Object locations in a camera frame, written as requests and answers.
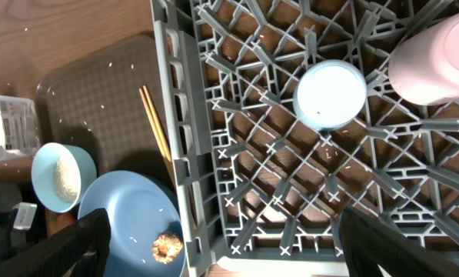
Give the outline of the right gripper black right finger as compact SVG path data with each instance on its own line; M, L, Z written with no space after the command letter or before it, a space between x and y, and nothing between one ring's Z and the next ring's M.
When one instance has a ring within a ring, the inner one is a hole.
M354 207L341 214L339 238L349 275L456 277L459 265L414 244L402 234Z

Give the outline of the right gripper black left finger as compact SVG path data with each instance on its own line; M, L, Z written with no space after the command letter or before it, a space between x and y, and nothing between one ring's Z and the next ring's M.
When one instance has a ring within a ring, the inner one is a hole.
M102 277L110 253L111 227L108 213L100 208L53 236L0 262L0 276Z

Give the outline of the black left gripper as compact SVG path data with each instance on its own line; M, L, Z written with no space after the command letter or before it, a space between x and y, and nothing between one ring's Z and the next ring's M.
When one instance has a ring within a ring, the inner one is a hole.
M21 202L38 206L29 230L17 230L15 206ZM0 261L25 251L47 237L45 209L40 204L32 185L0 183Z

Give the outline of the light blue rice bowl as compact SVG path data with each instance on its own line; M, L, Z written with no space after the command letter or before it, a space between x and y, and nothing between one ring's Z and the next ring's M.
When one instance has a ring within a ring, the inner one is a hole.
M98 177L92 157L82 148L50 142L35 154L32 186L47 209L65 213L78 205Z

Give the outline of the light blue cup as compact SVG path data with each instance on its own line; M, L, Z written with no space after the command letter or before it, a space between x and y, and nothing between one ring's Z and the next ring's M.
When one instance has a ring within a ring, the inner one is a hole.
M311 66L293 94L297 120L315 131L333 131L351 122L362 110L367 84L349 62L332 59Z

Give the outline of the pink cup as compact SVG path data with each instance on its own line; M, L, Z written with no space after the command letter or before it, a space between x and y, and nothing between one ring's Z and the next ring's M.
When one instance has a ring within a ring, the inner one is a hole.
M399 45L388 77L400 97L417 105L459 98L459 13Z

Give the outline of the grey dishwasher rack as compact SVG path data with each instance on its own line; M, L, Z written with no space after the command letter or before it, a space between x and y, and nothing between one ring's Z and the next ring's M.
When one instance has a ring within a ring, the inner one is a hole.
M388 63L459 1L152 0L188 273L346 275L348 206L459 265L459 99L415 105ZM306 70L359 69L367 98L337 130L294 112Z

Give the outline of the blue plate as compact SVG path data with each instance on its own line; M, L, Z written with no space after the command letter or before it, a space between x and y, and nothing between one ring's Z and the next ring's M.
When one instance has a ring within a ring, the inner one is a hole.
M181 252L173 262L155 260L153 243L165 232L183 236L175 195L156 179L130 171L108 172L86 190L78 216L103 208L111 227L105 276L169 276L184 274Z

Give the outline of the brown food scrap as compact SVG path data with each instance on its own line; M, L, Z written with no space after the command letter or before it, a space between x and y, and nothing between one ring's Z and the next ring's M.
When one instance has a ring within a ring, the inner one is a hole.
M172 263L184 248L179 235L173 232L165 232L153 242L152 254L157 262L162 264Z

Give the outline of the clear plastic bin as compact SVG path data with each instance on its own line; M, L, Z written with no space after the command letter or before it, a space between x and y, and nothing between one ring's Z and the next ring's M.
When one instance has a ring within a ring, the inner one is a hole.
M32 156L40 146L35 103L0 95L0 161Z

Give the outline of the brown serving tray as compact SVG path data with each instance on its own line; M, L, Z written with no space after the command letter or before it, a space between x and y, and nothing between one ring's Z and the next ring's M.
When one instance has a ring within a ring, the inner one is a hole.
M36 91L43 141L75 145L97 173L126 170L173 189L140 88L147 87L161 125L167 125L155 40L138 35L46 75Z

